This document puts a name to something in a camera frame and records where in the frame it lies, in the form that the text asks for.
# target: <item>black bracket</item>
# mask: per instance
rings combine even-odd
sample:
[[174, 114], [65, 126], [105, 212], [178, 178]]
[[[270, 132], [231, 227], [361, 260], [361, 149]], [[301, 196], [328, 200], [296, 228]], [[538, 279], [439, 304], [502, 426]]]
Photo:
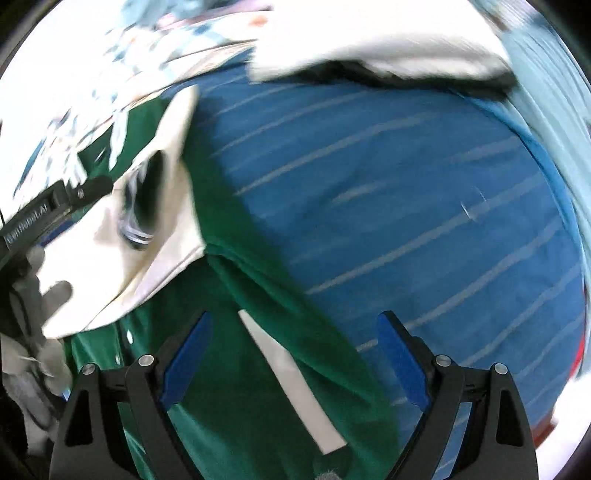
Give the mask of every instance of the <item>black bracket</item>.
[[[129, 403], [154, 476], [203, 480], [166, 410], [189, 386], [209, 335], [210, 317], [199, 312], [155, 356], [130, 367], [82, 369], [60, 423], [50, 480], [137, 480], [119, 416]], [[431, 480], [447, 446], [460, 403], [472, 403], [453, 480], [537, 480], [535, 449], [519, 393], [503, 364], [463, 368], [433, 355], [396, 315], [378, 318], [380, 344], [412, 403], [423, 416], [386, 480]]]
[[379, 342], [409, 400], [423, 415], [387, 480], [430, 480], [447, 446], [460, 403], [472, 403], [449, 479], [537, 480], [535, 447], [525, 408], [508, 368], [460, 367], [433, 355], [393, 312], [378, 319]]
[[25, 205], [0, 229], [0, 281], [9, 286], [24, 276], [26, 254], [75, 211], [111, 193], [113, 181], [99, 176], [75, 188], [58, 181]]
[[138, 480], [118, 410], [118, 403], [129, 403], [155, 477], [203, 480], [167, 410], [183, 398], [208, 343], [210, 324], [201, 310], [154, 356], [114, 370], [85, 365], [60, 422], [50, 479]]

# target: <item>light blue fabric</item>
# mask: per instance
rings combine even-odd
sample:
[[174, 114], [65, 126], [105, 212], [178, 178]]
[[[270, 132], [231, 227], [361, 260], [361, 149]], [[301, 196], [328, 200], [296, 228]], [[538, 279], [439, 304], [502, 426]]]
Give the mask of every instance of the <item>light blue fabric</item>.
[[583, 334], [580, 244], [556, 170], [506, 110], [344, 81], [250, 85], [240, 65], [169, 93], [188, 83], [202, 93], [190, 135], [380, 380], [401, 443], [420, 411], [376, 348], [384, 310], [435, 354], [507, 364], [531, 424], [551, 410]]
[[209, 8], [231, 3], [228, 0], [126, 0], [121, 8], [120, 27], [153, 27], [166, 14], [184, 20], [196, 17]]
[[[505, 32], [503, 44], [511, 58], [519, 88], [509, 100], [547, 149], [573, 200], [583, 241], [586, 284], [591, 285], [591, 92], [564, 44], [542, 25]], [[591, 368], [587, 304], [583, 371]]]

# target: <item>patterned fabric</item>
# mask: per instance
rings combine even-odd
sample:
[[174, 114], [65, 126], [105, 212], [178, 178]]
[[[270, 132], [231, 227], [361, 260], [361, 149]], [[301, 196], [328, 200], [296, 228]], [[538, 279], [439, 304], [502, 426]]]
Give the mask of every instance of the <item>patterned fabric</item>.
[[121, 27], [153, 27], [166, 14], [180, 20], [195, 17], [220, 0], [126, 0], [121, 8]]
[[[387, 309], [461, 365], [507, 364], [537, 424], [569, 377], [585, 308], [572, 206], [560, 177], [543, 174], [554, 168], [545, 151], [454, 95], [249, 85], [242, 73], [190, 81], [203, 95], [189, 138], [207, 139], [288, 272], [378, 376], [401, 444], [420, 412], [378, 348]], [[467, 414], [436, 478], [453, 466]]]
[[212, 8], [202, 15], [194, 18], [180, 20], [173, 14], [165, 15], [158, 21], [158, 28], [178, 28], [184, 25], [190, 25], [211, 18], [222, 17], [224, 15], [237, 14], [239, 12], [257, 12], [262, 10], [272, 10], [274, 0], [238, 0], [228, 7]]
[[50, 123], [16, 186], [12, 209], [18, 210], [57, 180], [72, 185], [85, 181], [78, 151], [114, 125], [113, 130], [120, 132], [112, 137], [116, 152], [125, 140], [126, 113], [134, 105], [249, 50], [266, 15], [238, 13], [170, 31], [112, 30], [106, 37], [105, 66], [95, 89]]

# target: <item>blue striped fabric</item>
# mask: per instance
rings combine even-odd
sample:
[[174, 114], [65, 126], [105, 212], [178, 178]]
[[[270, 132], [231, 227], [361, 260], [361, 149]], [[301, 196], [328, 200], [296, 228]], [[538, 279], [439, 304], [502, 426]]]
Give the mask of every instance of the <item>blue striped fabric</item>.
[[[420, 412], [378, 348], [383, 310], [459, 364], [507, 364], [532, 424], [550, 411], [583, 335], [580, 245], [505, 123], [448, 93], [249, 85], [242, 66], [166, 95], [188, 83], [202, 91], [192, 131], [378, 377], [403, 442]], [[467, 412], [436, 478], [453, 466]]]

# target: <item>green cloth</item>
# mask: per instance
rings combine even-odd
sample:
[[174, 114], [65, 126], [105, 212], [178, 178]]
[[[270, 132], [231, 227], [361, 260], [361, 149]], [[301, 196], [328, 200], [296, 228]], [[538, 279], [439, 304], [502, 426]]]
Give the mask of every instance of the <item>green cloth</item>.
[[[117, 157], [117, 163], [113, 170], [109, 171], [112, 125], [88, 147], [79, 151], [78, 159], [86, 170], [88, 178], [93, 179], [99, 175], [108, 175], [114, 181], [123, 175], [136, 155], [154, 138], [158, 123], [160, 123], [160, 119], [169, 103], [169, 99], [156, 97], [129, 111], [127, 131], [130, 134], [125, 136], [123, 149]], [[143, 132], [144, 134], [133, 135], [133, 132]], [[78, 210], [72, 216], [73, 220], [75, 222], [79, 221], [93, 205]]]
[[[285, 272], [207, 146], [192, 126], [183, 160], [206, 257], [118, 322], [133, 337], [132, 357], [155, 353], [199, 308], [211, 312], [211, 343], [184, 400], [169, 412], [207, 480], [314, 480], [328, 471], [347, 480], [384, 479], [399, 454], [385, 395], [357, 352]], [[346, 447], [321, 454], [243, 326], [241, 309], [290, 352]], [[75, 368], [90, 361], [117, 368], [116, 358], [124, 358], [120, 340], [116, 324], [71, 337]], [[123, 417], [138, 471], [152, 478], [129, 413]]]

